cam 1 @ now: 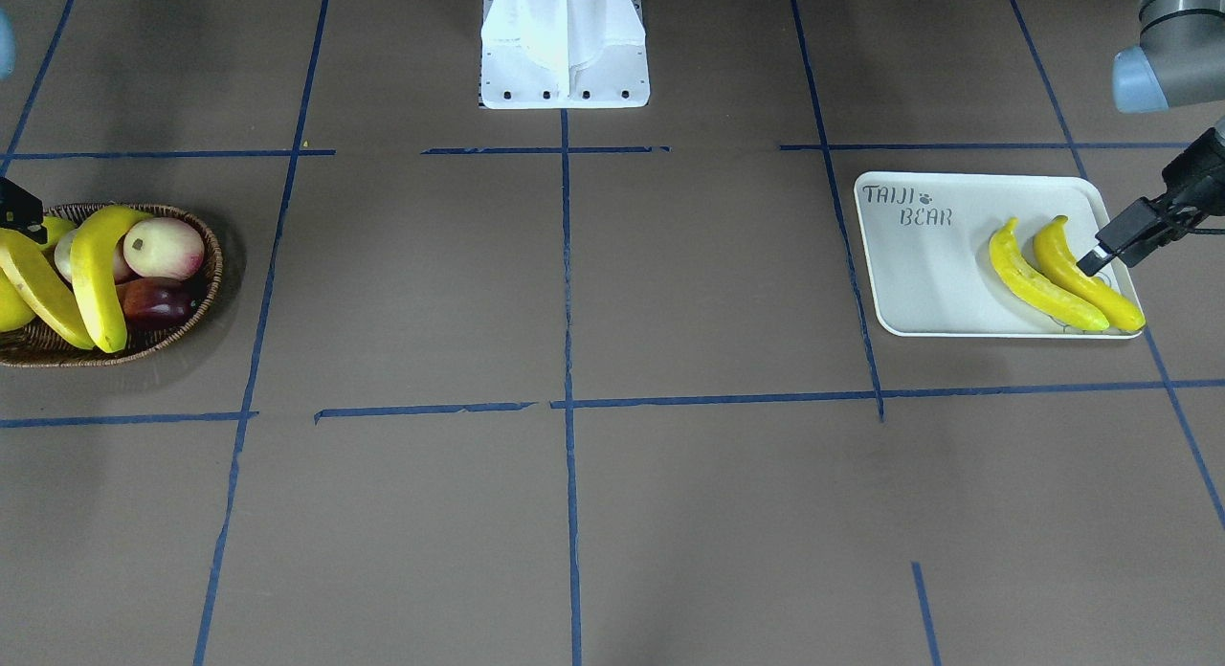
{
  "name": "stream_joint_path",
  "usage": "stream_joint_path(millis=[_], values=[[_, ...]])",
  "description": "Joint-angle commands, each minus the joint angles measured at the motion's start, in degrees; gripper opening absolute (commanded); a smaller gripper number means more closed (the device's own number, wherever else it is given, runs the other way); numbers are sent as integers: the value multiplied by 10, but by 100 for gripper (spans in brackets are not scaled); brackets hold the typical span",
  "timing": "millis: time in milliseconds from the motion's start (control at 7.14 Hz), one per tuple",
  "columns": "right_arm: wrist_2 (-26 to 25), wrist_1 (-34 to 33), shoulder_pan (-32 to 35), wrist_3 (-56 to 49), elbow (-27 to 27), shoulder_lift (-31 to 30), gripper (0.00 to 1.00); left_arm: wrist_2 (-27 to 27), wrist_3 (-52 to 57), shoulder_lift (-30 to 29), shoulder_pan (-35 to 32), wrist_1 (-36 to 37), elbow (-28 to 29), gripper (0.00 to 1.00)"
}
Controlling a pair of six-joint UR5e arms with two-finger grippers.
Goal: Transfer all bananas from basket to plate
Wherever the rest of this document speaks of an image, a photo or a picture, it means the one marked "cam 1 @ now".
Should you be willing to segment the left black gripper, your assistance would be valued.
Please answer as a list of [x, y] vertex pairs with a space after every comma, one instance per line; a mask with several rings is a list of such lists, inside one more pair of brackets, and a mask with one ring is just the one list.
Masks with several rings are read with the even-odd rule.
[[1224, 215], [1224, 140], [1219, 125], [1205, 129], [1161, 171], [1165, 191], [1159, 201], [1139, 198], [1095, 234], [1098, 246], [1077, 261], [1087, 277], [1114, 261], [1127, 268], [1189, 231], [1187, 218], [1172, 208]]

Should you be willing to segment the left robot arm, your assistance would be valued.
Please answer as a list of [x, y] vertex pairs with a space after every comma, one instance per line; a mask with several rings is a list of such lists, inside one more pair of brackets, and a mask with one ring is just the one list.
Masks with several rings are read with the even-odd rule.
[[[1112, 65], [1117, 111], [1145, 114], [1224, 98], [1224, 0], [1140, 0], [1139, 38]], [[1095, 234], [1095, 246], [1078, 260], [1089, 277], [1107, 264], [1127, 268], [1156, 249], [1207, 229], [1224, 213], [1223, 121], [1205, 129], [1161, 171], [1164, 191], [1138, 198]]]

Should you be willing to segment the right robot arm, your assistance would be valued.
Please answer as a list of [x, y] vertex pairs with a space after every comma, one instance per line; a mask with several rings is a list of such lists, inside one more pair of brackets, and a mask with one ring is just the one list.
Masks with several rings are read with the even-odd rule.
[[[16, 65], [16, 39], [12, 24], [1, 11], [1, 78], [6, 80]], [[44, 207], [42, 200], [21, 189], [9, 178], [1, 178], [1, 226], [2, 230], [18, 233], [33, 242], [44, 246], [48, 242], [48, 229], [43, 222]]]

